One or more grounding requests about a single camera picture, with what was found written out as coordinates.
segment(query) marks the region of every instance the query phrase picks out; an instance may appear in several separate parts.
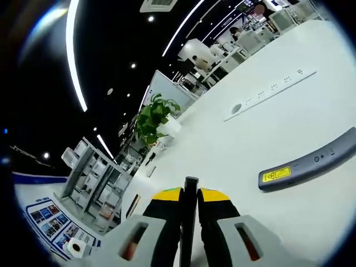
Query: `white table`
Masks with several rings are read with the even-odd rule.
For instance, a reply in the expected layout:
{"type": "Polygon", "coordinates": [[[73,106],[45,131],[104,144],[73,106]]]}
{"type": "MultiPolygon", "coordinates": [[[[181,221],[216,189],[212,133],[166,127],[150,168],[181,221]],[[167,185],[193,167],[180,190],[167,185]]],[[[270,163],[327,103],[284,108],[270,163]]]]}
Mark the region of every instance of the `white table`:
{"type": "MultiPolygon", "coordinates": [[[[325,21],[292,29],[228,74],[180,118],[175,143],[149,167],[162,189],[200,186],[227,194],[238,211],[275,232],[300,258],[322,263],[353,225],[356,156],[321,177],[263,193],[258,174],[304,156],[356,126],[356,69],[347,43],[325,21]],[[230,108],[299,68],[318,73],[224,122],[230,108]]],[[[144,164],[135,179],[144,180],[144,164]]],[[[204,254],[196,228],[193,259],[204,254]]]]}

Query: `laser warning sticker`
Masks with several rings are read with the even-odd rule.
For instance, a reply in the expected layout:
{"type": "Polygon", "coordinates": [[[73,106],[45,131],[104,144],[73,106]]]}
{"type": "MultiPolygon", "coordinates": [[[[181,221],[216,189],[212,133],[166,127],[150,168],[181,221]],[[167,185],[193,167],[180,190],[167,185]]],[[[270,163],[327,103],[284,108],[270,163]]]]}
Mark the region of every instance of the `laser warning sticker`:
{"type": "Polygon", "coordinates": [[[284,167],[283,169],[267,172],[263,174],[262,182],[270,182],[274,180],[278,180],[281,178],[285,178],[291,175],[290,167],[284,167]]]}

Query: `white chair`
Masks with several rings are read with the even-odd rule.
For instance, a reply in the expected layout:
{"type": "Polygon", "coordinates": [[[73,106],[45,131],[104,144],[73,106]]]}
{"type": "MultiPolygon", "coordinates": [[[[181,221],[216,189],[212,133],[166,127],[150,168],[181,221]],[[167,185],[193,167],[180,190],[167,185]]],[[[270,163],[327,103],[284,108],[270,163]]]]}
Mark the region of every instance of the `white chair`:
{"type": "Polygon", "coordinates": [[[271,31],[266,26],[262,26],[261,29],[256,31],[256,33],[258,38],[260,38],[260,40],[266,45],[274,39],[273,33],[271,33],[271,31]]]}
{"type": "Polygon", "coordinates": [[[291,9],[301,21],[317,19],[319,17],[319,14],[308,0],[301,0],[298,4],[293,5],[291,9]]]}
{"type": "Polygon", "coordinates": [[[273,13],[269,18],[281,35],[297,26],[297,23],[285,8],[273,13]]]}
{"type": "Polygon", "coordinates": [[[265,43],[258,38],[257,34],[252,29],[241,33],[236,44],[247,51],[249,56],[252,56],[265,46],[265,43]]]}
{"type": "Polygon", "coordinates": [[[67,147],[64,153],[62,154],[62,160],[71,169],[74,168],[78,159],[79,159],[78,155],[69,147],[67,147]]]}

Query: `gray gripper part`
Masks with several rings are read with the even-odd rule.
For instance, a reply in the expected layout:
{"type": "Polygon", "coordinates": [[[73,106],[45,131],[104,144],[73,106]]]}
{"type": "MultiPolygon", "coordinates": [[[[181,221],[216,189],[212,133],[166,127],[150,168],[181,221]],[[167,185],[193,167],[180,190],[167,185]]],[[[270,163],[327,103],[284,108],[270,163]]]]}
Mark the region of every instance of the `gray gripper part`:
{"type": "Polygon", "coordinates": [[[279,238],[251,216],[218,220],[229,248],[233,267],[317,266],[307,260],[296,259],[282,247],[279,238]],[[252,261],[237,228],[243,228],[255,247],[260,259],[252,261]]]}
{"type": "Polygon", "coordinates": [[[166,221],[162,219],[133,215],[106,234],[102,246],[92,255],[83,259],[73,259],[65,266],[70,267],[149,267],[151,266],[158,238],[166,221]],[[127,261],[121,257],[127,244],[132,240],[137,229],[145,227],[146,230],[140,239],[132,260],[127,261]]]}
{"type": "Polygon", "coordinates": [[[264,191],[278,190],[322,175],[338,167],[356,153],[356,128],[323,146],[322,148],[297,160],[285,163],[259,174],[258,187],[264,191]],[[263,177],[270,175],[270,181],[263,177]]]}

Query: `power strip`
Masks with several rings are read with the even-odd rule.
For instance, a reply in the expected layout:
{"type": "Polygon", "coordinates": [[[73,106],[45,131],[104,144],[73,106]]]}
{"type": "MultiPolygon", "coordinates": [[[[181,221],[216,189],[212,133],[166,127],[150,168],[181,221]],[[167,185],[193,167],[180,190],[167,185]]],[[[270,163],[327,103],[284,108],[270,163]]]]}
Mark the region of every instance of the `power strip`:
{"type": "Polygon", "coordinates": [[[224,121],[228,121],[232,119],[233,117],[236,117],[245,111],[249,110],[250,108],[253,108],[254,106],[257,106],[258,104],[266,101],[267,99],[270,99],[271,97],[287,90],[293,85],[296,85],[297,83],[301,82],[302,80],[309,78],[311,75],[316,74],[317,71],[314,70],[304,70],[304,69],[299,69],[295,72],[293,72],[291,75],[285,76],[283,79],[280,81],[270,85],[267,87],[267,89],[261,90],[257,95],[254,97],[250,97],[246,99],[243,102],[238,102],[235,104],[233,107],[230,108],[229,110],[229,115],[224,121]]]}

